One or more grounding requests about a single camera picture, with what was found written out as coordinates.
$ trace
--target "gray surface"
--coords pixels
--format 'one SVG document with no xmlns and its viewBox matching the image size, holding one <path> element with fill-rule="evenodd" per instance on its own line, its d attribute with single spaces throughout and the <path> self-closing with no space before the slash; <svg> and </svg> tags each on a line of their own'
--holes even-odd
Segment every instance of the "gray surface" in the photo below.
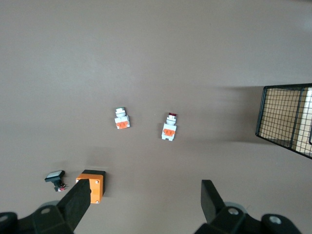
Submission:
<svg viewBox="0 0 312 234">
<path fill-rule="evenodd" d="M 77 234 L 193 233 L 202 179 L 312 233 L 312 161 L 254 136 L 264 85 L 311 82 L 311 38 L 310 1 L 1 0 L 0 211 L 61 199 L 51 171 L 104 169 Z"/>
</svg>

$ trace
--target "round metal screw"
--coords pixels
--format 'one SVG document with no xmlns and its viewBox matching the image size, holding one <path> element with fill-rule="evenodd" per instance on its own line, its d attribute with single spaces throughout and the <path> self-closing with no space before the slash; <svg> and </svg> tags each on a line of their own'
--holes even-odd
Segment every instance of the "round metal screw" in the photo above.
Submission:
<svg viewBox="0 0 312 234">
<path fill-rule="evenodd" d="M 282 223 L 282 220 L 280 220 L 278 217 L 276 216 L 270 216 L 269 220 L 272 222 L 272 223 L 275 223 L 275 224 L 281 224 Z"/>
<path fill-rule="evenodd" d="M 6 221 L 9 217 L 7 215 L 4 215 L 0 217 L 0 222 Z"/>
<path fill-rule="evenodd" d="M 45 208 L 41 211 L 41 214 L 43 215 L 43 214 L 49 213 L 50 211 L 51 211 L 50 208 Z"/>
<path fill-rule="evenodd" d="M 234 209 L 234 208 L 230 208 L 229 209 L 229 213 L 232 214 L 232 215 L 238 215 L 239 214 L 238 210 Z"/>
</svg>

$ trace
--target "wire basket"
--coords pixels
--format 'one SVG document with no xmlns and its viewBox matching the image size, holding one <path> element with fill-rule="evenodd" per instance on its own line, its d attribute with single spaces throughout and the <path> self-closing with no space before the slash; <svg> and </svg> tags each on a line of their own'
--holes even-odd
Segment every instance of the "wire basket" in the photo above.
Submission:
<svg viewBox="0 0 312 234">
<path fill-rule="evenodd" d="M 256 136 L 312 159 L 312 83 L 265 86 Z"/>
</svg>

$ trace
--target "white and orange toy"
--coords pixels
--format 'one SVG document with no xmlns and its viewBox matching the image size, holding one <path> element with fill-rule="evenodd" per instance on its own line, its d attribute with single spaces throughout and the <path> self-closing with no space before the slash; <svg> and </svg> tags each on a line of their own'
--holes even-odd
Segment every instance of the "white and orange toy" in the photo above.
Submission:
<svg viewBox="0 0 312 234">
<path fill-rule="evenodd" d="M 176 114 L 169 113 L 162 129 L 161 139 L 172 141 L 176 134 Z"/>
<path fill-rule="evenodd" d="M 115 118 L 115 123 L 116 123 L 117 129 L 123 129 L 123 128 L 129 128 L 130 127 L 129 116 L 127 116 L 124 107 L 118 107 L 116 109 L 116 117 L 117 118 Z"/>
</svg>

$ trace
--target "orange label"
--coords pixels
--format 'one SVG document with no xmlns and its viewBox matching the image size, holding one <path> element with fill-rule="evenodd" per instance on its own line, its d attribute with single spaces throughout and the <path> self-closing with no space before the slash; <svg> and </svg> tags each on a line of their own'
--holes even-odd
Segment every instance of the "orange label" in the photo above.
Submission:
<svg viewBox="0 0 312 234">
<path fill-rule="evenodd" d="M 170 129 L 164 129 L 164 134 L 166 136 L 169 136 L 169 137 L 173 137 L 173 135 L 175 134 L 176 132 L 174 130 L 170 130 Z"/>
<path fill-rule="evenodd" d="M 116 126 L 119 127 L 119 129 L 127 128 L 127 125 L 129 124 L 128 121 L 119 122 L 116 124 Z"/>
</svg>

